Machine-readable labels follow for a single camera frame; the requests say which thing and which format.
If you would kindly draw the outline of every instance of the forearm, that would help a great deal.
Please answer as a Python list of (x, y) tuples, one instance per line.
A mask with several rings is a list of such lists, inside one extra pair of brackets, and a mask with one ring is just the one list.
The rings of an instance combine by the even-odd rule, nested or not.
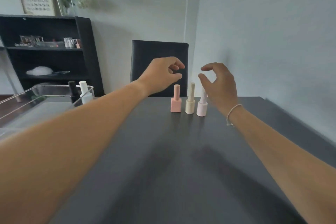
[(1, 222), (45, 223), (145, 97), (130, 83), (1, 141)]
[(232, 112), (230, 121), (309, 224), (336, 223), (336, 169), (242, 107)]

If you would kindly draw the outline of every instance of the hand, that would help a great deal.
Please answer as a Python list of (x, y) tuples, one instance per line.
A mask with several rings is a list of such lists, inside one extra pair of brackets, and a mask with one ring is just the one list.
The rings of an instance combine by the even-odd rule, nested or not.
[(229, 111), (238, 104), (236, 82), (233, 75), (223, 63), (209, 63), (201, 70), (215, 72), (216, 80), (213, 83), (204, 74), (199, 74), (198, 77), (209, 99), (222, 114), (227, 116)]
[(184, 64), (176, 57), (153, 59), (145, 72), (137, 79), (146, 90), (146, 94), (163, 91), (169, 85), (182, 78), (182, 74), (173, 74), (172, 70), (185, 68)]

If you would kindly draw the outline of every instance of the black leather chair back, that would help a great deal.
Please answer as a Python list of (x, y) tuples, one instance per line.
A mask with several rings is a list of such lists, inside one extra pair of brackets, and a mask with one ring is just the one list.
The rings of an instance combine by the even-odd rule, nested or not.
[[(153, 59), (174, 56), (185, 65), (185, 69), (178, 70), (178, 73), (182, 74), (182, 78), (175, 84), (180, 85), (180, 96), (186, 97), (188, 89), (188, 48), (189, 45), (187, 43), (133, 40), (131, 82), (140, 77)], [(173, 95), (174, 85), (170, 85), (167, 89), (151, 96), (172, 97)]]

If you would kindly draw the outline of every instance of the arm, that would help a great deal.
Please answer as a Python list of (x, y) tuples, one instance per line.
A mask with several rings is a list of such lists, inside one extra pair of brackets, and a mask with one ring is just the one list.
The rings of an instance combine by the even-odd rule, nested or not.
[[(210, 100), (226, 117), (238, 104), (233, 75), (221, 63), (207, 64), (201, 70), (216, 73), (213, 83), (204, 74), (199, 74), (199, 78)], [(309, 224), (336, 223), (335, 168), (301, 149), (241, 106), (232, 111), (229, 119)]]
[(155, 59), (120, 90), (0, 141), (1, 223), (46, 223), (129, 113), (182, 77), (175, 57)]

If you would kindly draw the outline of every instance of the white hydrangea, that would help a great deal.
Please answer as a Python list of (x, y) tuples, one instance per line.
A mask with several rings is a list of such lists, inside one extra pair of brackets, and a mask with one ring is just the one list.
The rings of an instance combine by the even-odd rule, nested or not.
[(78, 7), (79, 8), (87, 8), (91, 3), (91, 0), (78, 0)]

